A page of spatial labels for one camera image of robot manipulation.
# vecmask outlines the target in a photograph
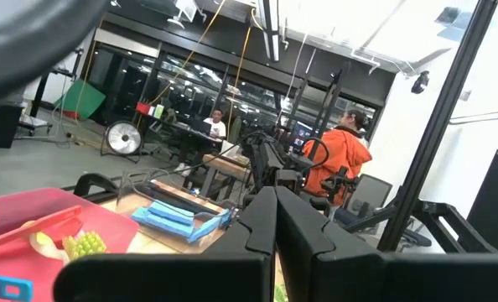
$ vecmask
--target gray floor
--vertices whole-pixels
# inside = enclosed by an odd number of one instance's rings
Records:
[[[41,112],[39,117],[51,119],[50,114]],[[69,132],[88,137],[100,142],[100,136],[78,127],[67,127]],[[45,136],[44,130],[38,130],[36,136]],[[64,140],[63,131],[57,140]],[[160,168],[169,166],[168,159],[155,159],[143,156],[138,164],[115,156],[100,156],[97,149],[89,146],[77,146],[73,143],[57,146],[34,140],[16,140],[10,149],[0,148],[0,195],[22,190],[44,187],[63,187],[73,185],[81,174],[98,172],[113,177],[122,171],[136,168]]]

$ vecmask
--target orange jacket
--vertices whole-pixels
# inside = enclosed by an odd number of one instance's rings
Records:
[[[346,176],[353,178],[361,171],[361,166],[372,160],[371,154],[359,141],[358,136],[347,128],[329,130],[322,136],[322,141],[329,150],[329,158],[324,164],[310,170],[309,179],[305,189],[315,195],[327,195],[327,191],[322,189],[320,184],[323,180],[339,172],[340,167],[348,168]],[[309,141],[303,148],[303,154],[309,156],[310,150],[314,146],[314,141]],[[325,149],[319,144],[313,162],[319,163],[325,159]],[[335,196],[334,203],[339,206],[344,201],[343,190]]]

